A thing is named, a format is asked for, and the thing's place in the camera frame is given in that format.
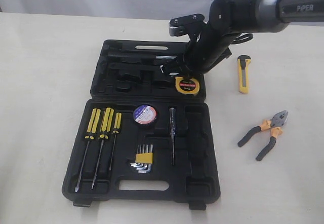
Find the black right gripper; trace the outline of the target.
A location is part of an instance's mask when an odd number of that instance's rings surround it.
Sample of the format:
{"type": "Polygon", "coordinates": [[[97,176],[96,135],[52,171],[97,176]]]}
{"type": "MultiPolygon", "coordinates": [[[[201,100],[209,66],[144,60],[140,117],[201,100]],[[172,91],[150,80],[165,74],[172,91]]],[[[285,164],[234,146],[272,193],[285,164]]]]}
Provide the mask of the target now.
{"type": "Polygon", "coordinates": [[[163,64],[161,70],[166,75],[180,77],[189,77],[189,71],[207,73],[221,61],[221,55],[231,43],[231,34],[221,34],[207,23],[199,40],[184,55],[163,64]]]}

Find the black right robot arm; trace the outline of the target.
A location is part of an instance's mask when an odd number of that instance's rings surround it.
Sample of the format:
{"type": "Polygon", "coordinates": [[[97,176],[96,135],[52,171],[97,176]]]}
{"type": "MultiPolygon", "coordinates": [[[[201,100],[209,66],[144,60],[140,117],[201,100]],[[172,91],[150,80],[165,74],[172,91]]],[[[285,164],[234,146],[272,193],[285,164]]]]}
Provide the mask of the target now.
{"type": "Polygon", "coordinates": [[[164,74],[204,74],[231,56],[230,45],[254,33],[277,33],[294,22],[322,22],[323,0],[214,0],[208,19],[192,14],[169,21],[170,36],[189,36],[181,55],[161,65],[164,74]]]}

